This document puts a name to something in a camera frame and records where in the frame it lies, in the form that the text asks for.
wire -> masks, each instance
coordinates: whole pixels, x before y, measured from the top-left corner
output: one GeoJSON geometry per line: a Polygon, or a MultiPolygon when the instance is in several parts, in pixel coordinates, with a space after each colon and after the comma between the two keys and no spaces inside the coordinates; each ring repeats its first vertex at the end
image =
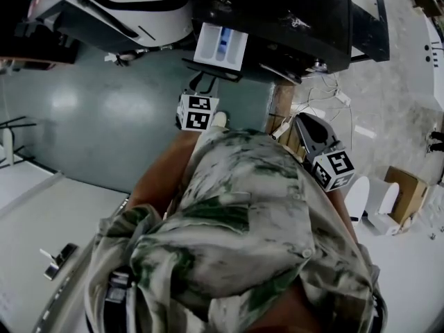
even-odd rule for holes
{"type": "Polygon", "coordinates": [[[333,122],[345,108],[348,108],[348,107],[343,106],[342,108],[340,108],[338,113],[331,120],[329,120],[328,123],[333,122]]]}
{"type": "Polygon", "coordinates": [[[324,79],[324,76],[321,75],[321,78],[322,78],[322,81],[324,82],[324,84],[325,84],[327,87],[335,87],[335,88],[338,88],[338,87],[339,87],[339,84],[338,84],[338,79],[336,78],[336,74],[333,74],[333,76],[334,76],[334,81],[336,82],[336,85],[328,85],[327,82],[326,82],[325,79],[324,79]]]}
{"type": "Polygon", "coordinates": [[[286,116],[286,117],[283,118],[282,122],[280,123],[279,128],[281,128],[281,127],[284,125],[285,120],[287,119],[287,117],[288,117],[288,116],[286,116]]]}
{"type": "MultiPolygon", "coordinates": [[[[327,87],[331,87],[332,89],[331,89],[331,90],[322,90],[322,89],[318,89],[317,87],[312,87],[312,88],[310,88],[310,90],[309,90],[309,92],[308,92],[307,102],[306,102],[306,103],[301,103],[301,104],[299,104],[298,107],[296,108],[296,110],[295,110],[294,112],[292,112],[292,114],[291,114],[291,118],[290,118],[290,122],[291,122],[291,120],[296,116],[296,114],[302,112],[302,111],[305,110],[306,108],[311,108],[311,109],[313,110],[313,113],[314,113],[316,116],[318,116],[318,115],[316,114],[316,111],[313,109],[313,107],[310,106],[310,103],[311,103],[312,101],[327,101],[327,100],[331,100],[331,99],[336,98],[336,95],[337,95],[337,93],[339,93],[339,92],[341,91],[341,88],[339,87],[339,80],[338,80],[338,78],[336,77],[336,74],[333,74],[333,76],[334,76],[334,80],[335,80],[335,82],[336,82],[336,85],[329,85],[329,84],[325,81],[324,76],[321,76],[321,78],[322,78],[322,80],[323,80],[325,86],[327,86],[327,87]],[[329,97],[326,97],[326,98],[323,98],[323,99],[312,99],[312,98],[311,98],[311,93],[313,92],[313,90],[318,90],[318,91],[320,91],[320,92],[323,92],[324,94],[330,94],[330,93],[334,92],[334,94],[333,94],[332,96],[329,96],[329,97]],[[303,109],[299,110],[299,107],[300,107],[301,105],[306,105],[306,106],[305,106],[303,109]]],[[[327,110],[339,110],[339,111],[334,115],[334,117],[333,117],[332,119],[330,119],[329,121],[327,121],[327,122],[328,122],[328,123],[333,122],[333,121],[334,121],[334,120],[335,120],[335,119],[336,119],[336,118],[342,113],[342,111],[344,111],[345,109],[348,109],[349,112],[350,112],[350,150],[352,151],[352,150],[353,150],[353,113],[352,113],[352,106],[351,106],[351,105],[349,105],[349,106],[344,105],[342,108],[327,108],[327,110]]]]}

camouflage shirt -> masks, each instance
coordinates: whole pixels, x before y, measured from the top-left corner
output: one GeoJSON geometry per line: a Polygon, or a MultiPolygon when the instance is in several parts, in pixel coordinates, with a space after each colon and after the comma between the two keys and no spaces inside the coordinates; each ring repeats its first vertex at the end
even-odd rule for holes
{"type": "Polygon", "coordinates": [[[268,135],[203,134],[169,212],[161,221],[147,204],[101,221],[85,290],[95,332],[108,276],[125,264],[143,332],[245,331],[297,277],[329,330],[369,331],[380,295],[368,253],[268,135]]]}

person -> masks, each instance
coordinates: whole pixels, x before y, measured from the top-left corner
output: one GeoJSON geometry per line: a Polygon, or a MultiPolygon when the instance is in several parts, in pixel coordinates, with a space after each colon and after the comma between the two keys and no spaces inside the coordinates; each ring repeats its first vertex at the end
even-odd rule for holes
{"type": "Polygon", "coordinates": [[[90,330],[114,327],[103,301],[121,296],[110,274],[128,266],[122,332],[381,332],[378,269],[341,192],[324,193],[269,135],[224,125],[180,131],[101,222],[90,330]]]}
{"type": "Polygon", "coordinates": [[[427,145],[427,152],[444,152],[444,133],[436,132],[435,130],[430,132],[427,137],[427,141],[437,140],[440,143],[432,143],[427,145]]]}

concrete floor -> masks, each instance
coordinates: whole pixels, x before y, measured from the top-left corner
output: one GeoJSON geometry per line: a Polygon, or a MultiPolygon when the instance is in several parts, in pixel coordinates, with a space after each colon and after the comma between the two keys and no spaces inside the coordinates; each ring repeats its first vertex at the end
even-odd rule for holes
{"type": "MultiPolygon", "coordinates": [[[[390,35],[390,60],[358,62],[338,73],[339,87],[352,100],[353,130],[349,110],[342,110],[332,121],[332,126],[348,147],[359,173],[384,178],[388,166],[393,165],[436,184],[443,168],[444,154],[426,156],[425,136],[434,126],[441,128],[443,112],[422,108],[413,100],[409,68],[416,65],[409,62],[408,41],[413,7],[409,0],[384,0],[384,3],[390,35]],[[356,132],[355,126],[371,131],[374,137],[356,132]]],[[[325,81],[328,85],[335,84],[330,76],[325,77],[325,81]]],[[[295,89],[293,102],[306,102],[312,87],[333,90],[320,77],[305,79],[295,89]]],[[[314,89],[311,99],[331,95],[314,89]]],[[[343,107],[336,99],[314,101],[310,105],[324,110],[326,120],[333,119],[343,107]]]]}
{"type": "MultiPolygon", "coordinates": [[[[75,65],[1,76],[0,119],[29,116],[38,126],[16,129],[36,160],[75,180],[130,192],[178,129],[178,97],[195,71],[184,51],[145,55],[129,67],[104,62],[83,46],[75,65]]],[[[219,110],[233,128],[263,130],[274,85],[224,80],[219,110]]]]}

